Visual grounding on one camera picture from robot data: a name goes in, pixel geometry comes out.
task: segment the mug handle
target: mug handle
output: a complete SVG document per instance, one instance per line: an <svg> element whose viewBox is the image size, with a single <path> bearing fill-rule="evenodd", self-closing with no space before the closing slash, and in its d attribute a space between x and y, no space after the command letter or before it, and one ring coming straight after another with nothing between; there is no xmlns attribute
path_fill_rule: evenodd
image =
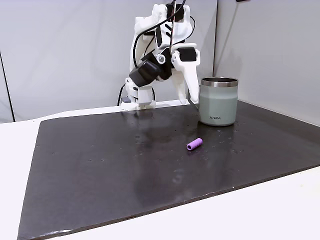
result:
<svg viewBox="0 0 320 240"><path fill-rule="evenodd" d="M192 106L194 106L197 111L199 111L199 108L198 108L198 107L194 104L194 102L190 99L189 89L188 89L188 97L187 97L187 99L188 99L188 102L189 102Z"/></svg>

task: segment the white plastic part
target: white plastic part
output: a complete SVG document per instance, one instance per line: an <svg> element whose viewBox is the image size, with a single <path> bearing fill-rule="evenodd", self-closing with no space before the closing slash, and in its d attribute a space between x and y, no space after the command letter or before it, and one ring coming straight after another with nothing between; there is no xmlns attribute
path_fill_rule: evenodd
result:
<svg viewBox="0 0 320 240"><path fill-rule="evenodd" d="M185 40L192 32L192 26L190 24L190 8L185 5L183 20L181 22L175 22L173 28L173 43L181 42ZM164 21L167 18L167 7L164 4L153 6L152 15L148 17L136 17L135 18L135 26L134 26L134 38L131 45L130 50L130 72L135 68L133 61L133 48L136 41L137 36L155 26L156 24ZM170 29L162 24L160 26L161 30L161 38L162 43L160 46L157 45L156 40L151 43L149 46L149 50L155 49L153 54L157 56L157 54L161 54L161 52L169 47L170 45L170 37L167 33L170 33ZM135 48L135 60L137 64L139 64L140 59L142 58L149 42L151 41L152 36L141 36ZM186 90L185 83L189 88L191 99L196 102L199 96L199 83L197 78L197 70L196 66L200 64L200 53L197 52L197 60L195 62L182 62L180 60L179 52L176 51L178 48L196 48L197 45L195 43L179 43L172 46L171 54L172 54L172 64L175 69L172 70L172 76L169 79L172 79L173 84L176 88L176 92L178 94L179 100L182 104L186 104ZM157 56L157 61L162 64L162 56ZM128 98L131 100L131 103L121 103L121 108L124 110L138 110L138 109L147 109L147 108L155 108L156 102L153 100L152 95L152 85L155 84L153 81L151 84L143 87L137 87L135 83L128 77L125 79L125 90L128 93Z"/></svg>
<svg viewBox="0 0 320 240"><path fill-rule="evenodd" d="M187 37L190 36L192 32L192 26L190 23L190 7L187 5L183 6L184 15L183 15L183 22L175 22L173 27L173 44L181 42L185 40ZM162 17L159 22L162 22L167 19L167 9L165 12L162 12ZM167 22L167 25L171 28L171 22ZM160 26L161 30L161 44L157 42L157 47L159 49L165 49L170 45L170 37L167 33L171 33L171 31L166 27L166 24L162 24Z"/></svg>
<svg viewBox="0 0 320 240"><path fill-rule="evenodd" d="M172 70L172 82L182 105L187 102L185 78L181 71Z"/></svg>
<svg viewBox="0 0 320 240"><path fill-rule="evenodd" d="M147 106L153 101L152 86L143 86L138 88L138 105L139 107Z"/></svg>
<svg viewBox="0 0 320 240"><path fill-rule="evenodd" d="M124 103L122 102L120 105L121 109L126 111L133 111L133 110L142 110L142 109L155 109L156 108L156 101L152 101L149 105L139 106L136 102L131 103Z"/></svg>
<svg viewBox="0 0 320 240"><path fill-rule="evenodd" d="M156 60L159 64L164 64L166 62L166 57L165 55L162 55L162 54L159 54L157 57L156 57Z"/></svg>
<svg viewBox="0 0 320 240"><path fill-rule="evenodd" d="M171 62L177 71L181 71L190 92L190 98L193 102L199 98L199 81L197 76L197 66L201 62L200 52L195 49L196 61L181 61L177 50L173 51Z"/></svg>

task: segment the white table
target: white table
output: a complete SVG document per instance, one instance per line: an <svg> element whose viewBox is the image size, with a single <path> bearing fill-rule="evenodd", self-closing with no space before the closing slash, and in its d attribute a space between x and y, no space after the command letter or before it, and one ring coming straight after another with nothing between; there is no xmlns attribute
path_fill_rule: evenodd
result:
<svg viewBox="0 0 320 240"><path fill-rule="evenodd" d="M157 104L161 108L177 106L180 102ZM17 239L40 122L121 111L112 106L0 124L0 239ZM319 223L320 167L58 239L318 240Z"/></svg>

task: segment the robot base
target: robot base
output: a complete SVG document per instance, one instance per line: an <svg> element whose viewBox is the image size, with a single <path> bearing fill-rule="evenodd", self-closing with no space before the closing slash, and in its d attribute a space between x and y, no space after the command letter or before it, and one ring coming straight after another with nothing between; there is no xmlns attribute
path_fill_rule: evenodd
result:
<svg viewBox="0 0 320 240"><path fill-rule="evenodd" d="M156 108L156 101L152 101L149 105L139 106L138 103L130 102L130 103L124 103L122 102L120 104L120 107L122 110L125 111L133 111L133 110L142 110L142 109L155 109Z"/></svg>

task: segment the stainless steel rim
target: stainless steel rim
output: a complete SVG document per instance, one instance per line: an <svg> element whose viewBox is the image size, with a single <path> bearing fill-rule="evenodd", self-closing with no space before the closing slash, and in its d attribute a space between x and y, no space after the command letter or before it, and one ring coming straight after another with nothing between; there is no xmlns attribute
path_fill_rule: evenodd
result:
<svg viewBox="0 0 320 240"><path fill-rule="evenodd" d="M201 85L214 88L230 88L238 86L239 80L223 76L205 77L201 80Z"/></svg>

